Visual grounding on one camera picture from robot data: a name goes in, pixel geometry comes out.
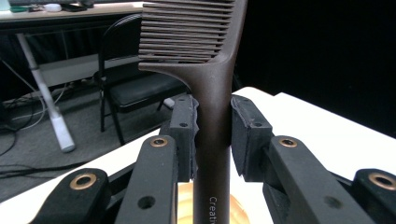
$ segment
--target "chair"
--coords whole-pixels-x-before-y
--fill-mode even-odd
[[[105,130],[105,117],[111,115],[121,145],[125,140],[118,113],[128,113],[158,102],[157,110],[160,110],[164,99],[188,90],[174,77],[138,69],[140,24],[141,14],[133,14],[116,21],[105,31],[98,53],[99,71],[93,75],[100,89],[101,132]],[[134,62],[107,66],[110,61],[131,58]],[[110,114],[105,114],[105,101]]]

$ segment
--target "brown comb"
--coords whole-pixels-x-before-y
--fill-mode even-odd
[[[150,2],[142,16],[139,69],[180,79],[198,101],[194,223],[228,224],[230,101],[247,0]]]

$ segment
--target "black background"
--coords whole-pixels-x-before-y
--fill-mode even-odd
[[[396,137],[395,25],[388,0],[249,1],[236,71]]]

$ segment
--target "comb teeth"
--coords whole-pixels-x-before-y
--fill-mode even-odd
[[[139,58],[206,63],[221,50],[233,0],[152,0],[144,4]]]

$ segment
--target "desk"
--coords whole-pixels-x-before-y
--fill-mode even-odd
[[[356,171],[363,168],[396,174],[393,159],[396,139],[285,93],[272,96],[257,89],[244,88],[236,94],[253,101],[274,127],[275,135],[289,135],[302,140],[328,170],[350,180]],[[113,175],[134,162],[143,141],[157,133],[149,133],[80,168],[99,168]],[[65,175],[1,203],[0,223],[11,220],[15,224],[28,223]],[[272,223],[262,196],[262,184],[245,183],[237,176],[233,165],[231,194],[245,208],[251,224]]]
[[[94,8],[81,12],[0,12],[0,34],[17,35],[35,82],[48,107],[49,118],[63,152],[74,150],[76,146],[61,112],[53,102],[46,80],[43,78],[42,72],[35,62],[35,58],[23,33],[59,30],[70,27],[110,25],[117,19],[140,11],[142,11],[142,2],[97,4]]]

